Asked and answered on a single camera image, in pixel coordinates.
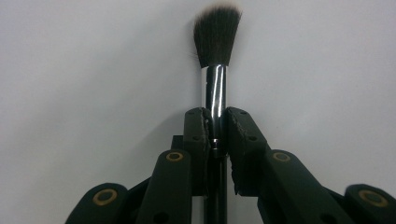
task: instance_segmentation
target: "brush handle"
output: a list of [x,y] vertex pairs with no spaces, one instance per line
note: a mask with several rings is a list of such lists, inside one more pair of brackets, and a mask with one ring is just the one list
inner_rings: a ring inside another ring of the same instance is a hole
[[210,111],[209,139],[215,158],[227,155],[225,150],[225,108],[228,66],[213,65],[202,69],[202,105]]
[[228,66],[202,69],[202,105],[210,111],[211,156],[207,165],[208,195],[205,198],[205,224],[227,223],[226,75]]

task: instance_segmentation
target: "black plastic part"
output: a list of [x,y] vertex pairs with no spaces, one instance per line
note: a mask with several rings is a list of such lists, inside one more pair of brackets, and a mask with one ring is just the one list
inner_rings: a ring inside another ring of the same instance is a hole
[[293,154],[282,150],[269,151],[262,169],[265,181],[270,183],[271,191],[283,210],[286,223],[354,223]]
[[[116,197],[113,201],[111,193],[103,193],[102,197],[95,195],[103,190],[114,190]],[[79,201],[66,224],[86,224],[86,223],[101,223],[101,224],[119,224],[123,223],[124,217],[123,208],[126,203],[128,190],[119,184],[102,184],[90,189]]]
[[345,204],[344,196],[341,195],[341,194],[339,194],[339,193],[336,193],[336,192],[334,192],[334,191],[332,191],[332,190],[330,190],[330,189],[327,189],[327,188],[325,188],[325,189],[326,189],[327,192],[332,196],[332,198],[335,199],[335,201],[336,201],[344,210],[346,210],[346,209],[345,209],[345,208],[346,208],[346,204]]
[[259,196],[257,201],[262,221],[265,224],[286,224],[286,216],[275,198],[269,199]]
[[183,150],[183,135],[173,136],[171,149]]
[[150,178],[128,190],[128,200],[125,204],[124,214],[126,223],[135,224],[139,213],[140,205],[145,197],[146,189],[149,186]]
[[271,148],[248,112],[229,107],[227,117],[227,145],[233,169],[235,194],[258,196],[262,179],[262,158]]
[[396,201],[382,189],[352,185],[346,189],[346,210],[362,224],[396,223]]
[[188,152],[168,150],[160,155],[136,223],[191,223],[191,156]]
[[[172,148],[179,147],[177,141],[174,137],[175,143],[172,143]],[[197,107],[186,112],[182,149],[191,155],[192,196],[207,195],[207,161],[210,145],[204,108]]]

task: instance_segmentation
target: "screw hole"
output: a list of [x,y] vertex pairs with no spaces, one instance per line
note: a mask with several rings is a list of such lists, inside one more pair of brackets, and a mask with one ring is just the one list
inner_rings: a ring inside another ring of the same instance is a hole
[[335,217],[329,214],[320,215],[320,219],[322,220],[323,223],[326,224],[337,224],[337,220],[335,219]]
[[171,153],[170,155],[169,155],[169,158],[170,159],[172,159],[172,160],[176,160],[176,159],[178,159],[180,156],[178,155],[178,154],[176,154],[176,153]]
[[164,212],[157,213],[153,219],[154,223],[159,223],[159,224],[166,223],[168,222],[168,220],[169,220],[169,215]]
[[255,136],[249,136],[249,137],[248,137],[248,140],[254,142],[254,141],[257,140],[257,137],[255,137]]
[[109,192],[109,191],[103,192],[103,193],[99,194],[98,200],[101,201],[101,202],[102,202],[102,201],[107,201],[107,200],[109,200],[112,196],[113,196],[113,192]]

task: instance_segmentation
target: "brass screw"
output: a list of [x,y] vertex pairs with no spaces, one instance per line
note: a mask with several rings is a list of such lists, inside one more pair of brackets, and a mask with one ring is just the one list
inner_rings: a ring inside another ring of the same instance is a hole
[[104,206],[117,199],[117,192],[114,189],[102,189],[93,196],[96,205]]
[[183,154],[179,152],[171,152],[168,155],[166,155],[166,159],[169,161],[181,161],[183,160]]
[[370,203],[373,206],[376,206],[376,207],[388,206],[387,199],[385,199],[382,195],[380,195],[374,191],[371,191],[368,189],[362,189],[359,191],[359,196],[365,202]]

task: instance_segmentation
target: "chrome ferrule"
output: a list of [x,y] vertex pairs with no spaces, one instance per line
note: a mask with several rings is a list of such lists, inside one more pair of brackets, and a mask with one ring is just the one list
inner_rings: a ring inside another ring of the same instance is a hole
[[213,155],[227,155],[225,143],[226,74],[228,66],[213,65],[202,69],[202,107],[210,111],[209,140]]

